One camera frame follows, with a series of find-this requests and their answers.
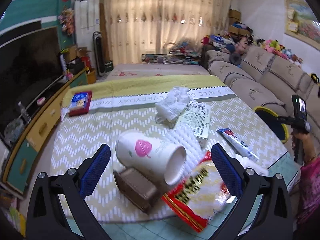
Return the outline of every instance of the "white bottle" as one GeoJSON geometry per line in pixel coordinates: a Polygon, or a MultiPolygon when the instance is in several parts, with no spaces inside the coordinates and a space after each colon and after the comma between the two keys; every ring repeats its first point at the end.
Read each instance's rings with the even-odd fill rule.
{"type": "Polygon", "coordinates": [[[268,176],[269,171],[265,168],[262,168],[259,164],[253,162],[248,157],[242,157],[239,154],[236,154],[236,159],[240,162],[240,164],[245,168],[251,168],[253,169],[258,175],[261,176],[268,176]]]}
{"type": "Polygon", "coordinates": [[[20,108],[20,112],[21,112],[21,116],[22,119],[26,122],[26,123],[30,123],[31,118],[30,115],[27,113],[26,108],[22,105],[21,101],[19,101],[18,106],[20,108]]]}

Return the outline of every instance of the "bracelet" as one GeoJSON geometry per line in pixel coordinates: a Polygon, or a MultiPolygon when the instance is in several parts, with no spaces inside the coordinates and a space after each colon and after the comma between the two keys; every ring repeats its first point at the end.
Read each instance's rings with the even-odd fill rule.
{"type": "Polygon", "coordinates": [[[314,155],[312,158],[310,158],[308,161],[305,161],[305,163],[309,163],[309,162],[313,161],[313,159],[314,159],[315,157],[317,157],[317,154],[315,154],[315,155],[314,155]]]}

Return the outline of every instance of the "sofa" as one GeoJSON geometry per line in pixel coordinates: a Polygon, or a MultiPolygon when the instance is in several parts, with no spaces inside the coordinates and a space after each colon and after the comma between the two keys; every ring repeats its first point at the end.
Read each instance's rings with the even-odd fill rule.
{"type": "MultiPolygon", "coordinates": [[[[208,50],[205,56],[208,62],[204,68],[219,77],[252,109],[263,106],[278,115],[293,116],[291,95],[303,98],[316,152],[320,152],[319,87],[306,72],[254,45],[242,55],[241,68],[229,63],[229,54],[208,50]]],[[[288,140],[285,146],[293,154],[291,143],[288,140]]]]}

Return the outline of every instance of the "green drawer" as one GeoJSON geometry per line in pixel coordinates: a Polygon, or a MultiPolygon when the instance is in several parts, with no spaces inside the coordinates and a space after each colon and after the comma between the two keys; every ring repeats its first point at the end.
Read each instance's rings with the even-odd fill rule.
{"type": "Polygon", "coordinates": [[[77,86],[82,86],[82,85],[87,85],[87,74],[83,72],[80,76],[76,78],[76,80],[73,80],[70,84],[71,88],[77,87],[77,86]]]}
{"type": "Polygon", "coordinates": [[[8,182],[22,193],[27,185],[27,179],[37,154],[28,141],[24,140],[13,160],[8,174],[8,182]]]}

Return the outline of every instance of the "white paper cup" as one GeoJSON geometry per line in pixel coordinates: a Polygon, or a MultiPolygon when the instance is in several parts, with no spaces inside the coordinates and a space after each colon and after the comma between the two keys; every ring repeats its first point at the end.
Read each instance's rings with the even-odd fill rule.
{"type": "Polygon", "coordinates": [[[183,146],[148,137],[135,130],[123,132],[116,142],[116,156],[126,167],[134,167],[151,180],[176,184],[185,168],[183,146]]]}

